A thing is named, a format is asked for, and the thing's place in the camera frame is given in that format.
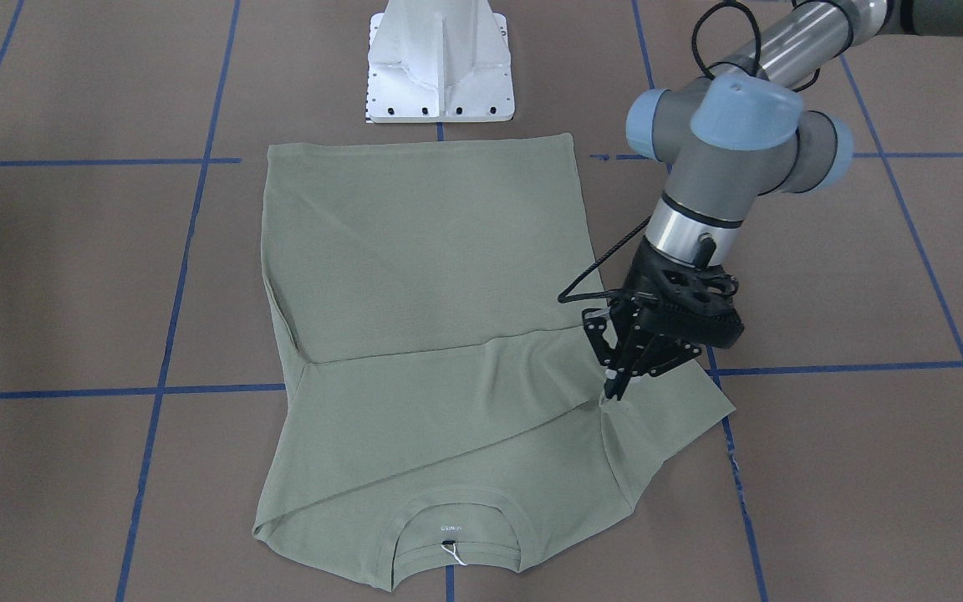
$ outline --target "white metal base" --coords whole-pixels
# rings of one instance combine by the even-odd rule
[[[428,23],[402,23],[409,15],[397,7],[389,23],[390,4],[370,19],[367,122],[488,122],[515,115],[507,19],[485,0],[450,5],[470,8],[473,18],[433,12]],[[375,46],[383,20],[391,27],[381,30]],[[474,23],[473,31],[457,29],[465,23]]]

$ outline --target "blue joint cap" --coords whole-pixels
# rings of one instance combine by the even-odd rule
[[[849,171],[849,165],[853,164],[853,132],[849,132],[849,126],[845,125],[841,119],[831,115],[827,115],[827,119],[830,119],[834,125],[834,134],[838,137],[838,149],[834,153],[834,162],[830,164],[830,171],[827,171],[823,181],[813,188],[814,191],[841,180],[845,172]]]
[[[796,92],[744,74],[711,81],[690,119],[693,135],[707,144],[737,151],[764,150],[790,140],[805,110]]]
[[[653,147],[653,119],[656,118],[656,107],[660,106],[660,96],[665,89],[646,90],[630,106],[626,114],[626,141],[634,152],[656,160],[656,149]]]

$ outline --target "metal cylinder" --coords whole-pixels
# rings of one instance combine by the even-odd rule
[[[790,88],[815,69],[837,57],[849,46],[868,41],[886,19],[884,0],[809,0],[761,34],[760,66],[757,74],[772,83]],[[753,42],[712,66],[716,75],[752,72]]]
[[[805,3],[779,23],[764,30],[760,66],[763,77],[790,88],[842,53],[851,42],[851,26],[833,4]],[[752,72],[753,42],[749,42],[711,69],[716,75]]]
[[[718,266],[726,259],[737,235],[737,226],[703,224],[695,218],[684,216],[664,198],[657,203],[656,211],[649,220],[649,228],[645,230],[645,239],[657,251],[685,266],[692,266],[704,237],[709,237],[716,245],[708,264]]]

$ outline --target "black cable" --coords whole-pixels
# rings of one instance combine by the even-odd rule
[[[601,255],[600,259],[597,259],[596,262],[593,262],[592,266],[589,266],[588,268],[585,269],[584,272],[579,274],[578,277],[574,279],[574,282],[570,283],[570,285],[566,289],[563,289],[563,292],[557,296],[557,301],[561,302],[561,304],[570,304],[570,302],[572,301],[584,301],[586,298],[618,297],[620,293],[619,289],[604,290],[602,293],[579,293],[579,294],[570,294],[570,291],[574,290],[574,287],[581,284],[581,282],[585,279],[585,277],[587,277],[589,274],[592,274],[593,270],[596,270],[597,268],[599,268],[601,263],[607,262],[609,257],[611,257],[612,255],[615,255],[615,252],[618,251],[620,248],[622,248],[624,244],[629,242],[630,239],[634,237],[634,235],[637,235],[637,233],[641,232],[641,230],[645,228],[646,225],[649,225],[649,220],[650,220],[650,217],[646,217],[644,221],[640,222],[637,226],[635,226],[634,229],[630,230],[630,233],[627,233],[625,237],[622,237],[622,239],[620,239],[619,242],[615,243],[614,247],[609,248],[609,250],[606,253],[604,253],[604,255]]]
[[[806,84],[799,85],[797,88],[794,88],[793,91],[794,91],[794,92],[803,92],[803,91],[805,91],[805,90],[808,90],[809,88],[813,87],[813,84],[817,83],[817,80],[818,80],[818,79],[819,79],[819,69],[817,69],[817,71],[815,71],[815,73],[813,73],[813,79],[808,80],[808,82],[807,82]]]
[[[763,38],[760,32],[760,23],[757,23],[757,17],[752,14],[752,11],[749,10],[749,7],[746,7],[745,4],[739,3],[737,0],[723,0],[722,3],[712,5],[712,7],[708,8],[708,10],[701,15],[701,18],[698,19],[698,22],[696,22],[695,26],[693,26],[693,34],[689,38],[689,47],[693,53],[693,60],[696,61],[696,66],[699,66],[701,73],[703,73],[704,76],[706,76],[708,79],[716,78],[715,74],[713,74],[711,69],[708,68],[708,65],[704,64],[704,60],[701,59],[701,51],[698,49],[698,47],[696,47],[696,37],[698,37],[704,22],[706,22],[711,15],[714,15],[723,8],[727,7],[737,8],[738,11],[741,11],[741,14],[744,14],[746,19],[749,20],[749,27],[752,27],[753,57],[752,71],[749,72],[749,75],[752,77],[757,77],[760,74],[761,69],[760,56],[761,45],[763,43]]]

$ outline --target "bolt hole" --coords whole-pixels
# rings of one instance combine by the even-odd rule
[[[687,286],[689,285],[688,279],[685,279],[685,275],[673,270],[664,270],[665,278],[668,278],[668,282],[675,286]]]

